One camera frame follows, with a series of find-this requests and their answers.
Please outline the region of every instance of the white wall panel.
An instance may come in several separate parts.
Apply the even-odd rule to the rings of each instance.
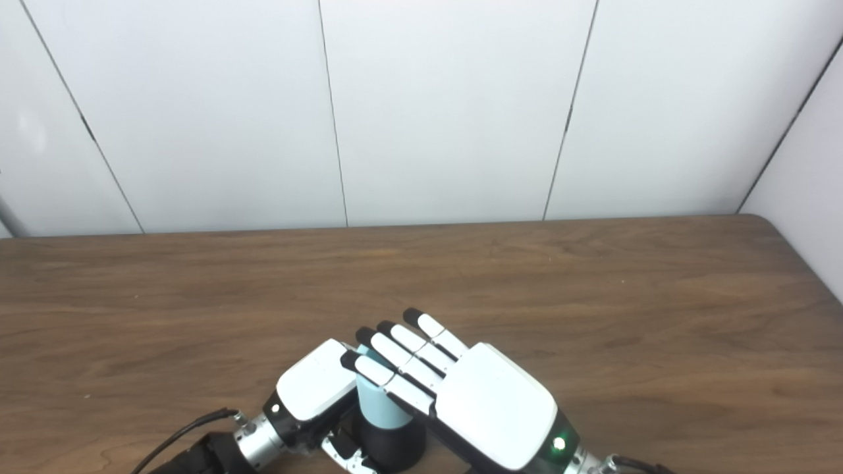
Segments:
[[[843,54],[829,65],[741,213],[770,220],[843,300]]]
[[[140,230],[14,1],[0,1],[0,213],[21,235]]]
[[[349,224],[541,219],[593,7],[322,0]]]
[[[147,231],[345,225],[316,0],[28,0]]]
[[[603,0],[547,218],[733,213],[843,35],[838,0]]]

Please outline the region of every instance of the robot finger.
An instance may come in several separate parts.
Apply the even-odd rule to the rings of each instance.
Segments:
[[[421,387],[431,396],[436,396],[442,377],[427,367],[420,359],[408,353],[398,343],[389,339],[382,332],[377,332],[369,327],[361,327],[357,330],[357,340],[367,347],[372,348],[376,353],[393,364],[399,374],[404,375]]]
[[[469,350],[468,346],[463,344],[454,334],[451,334],[451,331],[445,329],[444,326],[423,311],[416,308],[407,308],[404,311],[404,321],[427,334],[427,337],[430,337],[430,342],[454,360],[463,357],[463,354]]]
[[[378,324],[378,331],[391,337],[394,341],[413,353],[413,355],[425,361],[427,365],[431,366],[442,376],[447,375],[448,370],[455,364],[452,358],[445,355],[444,352],[440,351],[429,341],[425,341],[415,332],[392,321],[381,321]]]
[[[401,375],[352,350],[342,354],[340,364],[382,388],[390,399],[396,401],[402,407],[411,408],[425,416],[430,416],[433,397]]]

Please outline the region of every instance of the white finger segment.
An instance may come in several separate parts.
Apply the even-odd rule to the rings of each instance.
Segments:
[[[372,336],[370,343],[372,349],[392,363],[401,374],[406,374],[418,381],[428,390],[436,393],[442,377],[427,367],[421,360],[413,357],[395,341],[389,339],[383,333],[376,333]]]
[[[418,325],[419,329],[430,337],[430,342],[445,349],[456,358],[463,357],[463,354],[469,350],[468,346],[463,344],[451,331],[445,329],[427,313],[419,316]]]
[[[413,385],[404,377],[397,376],[384,385],[386,393],[395,394],[401,400],[426,415],[430,415],[430,406],[433,404],[433,397],[423,392],[422,389]]]
[[[384,386],[395,377],[395,372],[385,368],[368,357],[358,357],[354,361],[354,369],[373,384]]]
[[[443,374],[447,374],[448,369],[455,364],[452,358],[419,337],[415,332],[401,325],[396,324],[392,326],[392,329],[389,330],[389,335],[398,341],[400,345],[406,347],[407,350],[414,353],[418,358],[422,358]]]

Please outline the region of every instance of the panel seam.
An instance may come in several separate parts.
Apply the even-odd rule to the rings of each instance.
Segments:
[[[825,75],[825,72],[828,71],[829,66],[831,65],[831,62],[833,62],[835,60],[835,57],[837,57],[837,53],[840,51],[841,45],[843,45],[843,36],[841,36],[841,38],[837,41],[837,46],[835,46],[835,49],[831,52],[831,57],[829,57],[828,61],[825,62],[825,65],[823,66],[823,69],[819,72],[819,75],[813,81],[813,84],[811,84],[811,89],[808,90],[808,93],[805,95],[805,99],[803,99],[802,104],[799,105],[799,108],[796,110],[796,113],[793,114],[793,118],[791,118],[790,122],[787,124],[787,127],[785,128],[785,131],[782,133],[781,137],[779,137],[778,142],[776,142],[776,146],[773,147],[773,151],[770,152],[770,156],[767,157],[767,160],[764,162],[764,166],[761,167],[761,170],[758,172],[758,175],[755,177],[755,180],[752,182],[752,186],[749,187],[749,191],[747,191],[746,196],[744,196],[744,199],[738,205],[738,209],[735,210],[736,214],[739,214],[741,211],[744,210],[744,206],[746,205],[746,202],[749,199],[749,196],[752,194],[752,191],[758,185],[758,182],[761,181],[761,176],[763,176],[764,172],[767,171],[767,167],[770,166],[770,163],[773,161],[773,158],[776,156],[776,153],[778,153],[779,148],[781,147],[781,144],[784,143],[785,138],[787,138],[787,135],[790,133],[791,128],[793,128],[793,124],[796,123],[796,120],[802,114],[802,110],[805,108],[805,105],[807,105],[808,101],[811,99],[811,96],[813,95],[813,92],[816,90],[817,85],[819,84],[819,81],[821,81],[823,79],[823,76]]]
[[[64,89],[67,91],[67,95],[70,96],[70,100],[71,102],[73,102],[73,106],[76,108],[76,112],[79,114],[79,118],[82,120],[85,129],[88,131],[88,134],[94,141],[94,145],[97,147],[99,156],[103,159],[103,162],[105,163],[105,168],[108,169],[109,174],[111,174],[111,179],[114,180],[115,185],[117,185],[117,190],[120,191],[121,196],[123,196],[123,201],[126,203],[126,206],[129,207],[129,212],[132,214],[132,218],[135,219],[135,224],[137,224],[137,227],[141,230],[142,234],[146,234],[146,231],[143,229],[143,225],[141,225],[140,219],[137,218],[135,209],[132,207],[132,204],[129,202],[129,198],[126,196],[126,192],[123,191],[123,186],[120,185],[120,182],[117,180],[117,176],[115,175],[114,170],[111,168],[111,163],[109,163],[108,159],[105,157],[102,147],[100,147],[99,142],[94,136],[94,131],[91,130],[88,121],[85,119],[85,115],[82,113],[82,109],[79,108],[79,103],[76,101],[76,97],[73,96],[73,92],[71,92],[70,87],[67,86],[67,81],[65,80],[64,75],[62,74],[62,70],[59,69],[58,64],[56,63],[56,58],[53,57],[52,51],[50,51],[50,48],[47,46],[46,41],[44,41],[44,36],[38,29],[38,25],[35,24],[35,20],[32,18],[30,10],[26,7],[26,3],[24,2],[24,0],[19,0],[19,2],[20,6],[24,9],[24,12],[26,13],[26,17],[30,19],[30,24],[32,24],[32,28],[38,35],[38,40],[41,42],[41,45],[44,46],[44,51],[46,51],[47,56],[50,58],[50,62],[52,63],[53,68],[56,70],[56,74],[58,74],[59,79],[62,81],[62,85],[64,85]]]
[[[328,78],[328,100],[330,101],[330,121],[334,126],[334,146],[336,148],[336,164],[340,170],[340,192],[342,193],[342,212],[346,216],[348,227],[348,206],[346,205],[346,183],[342,178],[342,158],[340,158],[340,138],[336,134],[336,113],[334,112],[334,91],[330,86],[330,67],[328,66],[328,46],[325,42],[325,21],[322,19],[322,0],[319,5],[319,31],[322,34],[322,52],[325,54],[325,76]]]
[[[547,209],[550,207],[550,198],[553,196],[553,188],[556,184],[556,173],[559,171],[559,162],[562,158],[562,147],[565,145],[565,138],[568,135],[568,127],[571,125],[571,117],[574,113],[574,103],[577,100],[577,91],[579,90],[579,82],[580,78],[583,76],[585,56],[588,53],[588,44],[591,42],[591,33],[594,30],[594,20],[597,18],[597,8],[599,6],[600,0],[596,0],[594,2],[594,11],[591,14],[591,23],[588,25],[588,34],[585,37],[585,46],[583,47],[583,57],[580,59],[579,69],[577,70],[577,80],[574,82],[574,90],[571,94],[571,105],[568,107],[568,117],[565,119],[565,128],[562,129],[562,140],[559,142],[559,153],[556,155],[556,164],[553,167],[553,176],[550,178],[550,189],[547,191],[545,211],[541,214],[541,220],[547,220]]]

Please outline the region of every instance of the wooden table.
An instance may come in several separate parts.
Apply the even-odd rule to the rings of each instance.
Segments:
[[[410,305],[522,364],[597,455],[843,471],[843,308],[752,216],[3,240],[0,466],[125,474]],[[414,469],[463,471],[436,443]]]

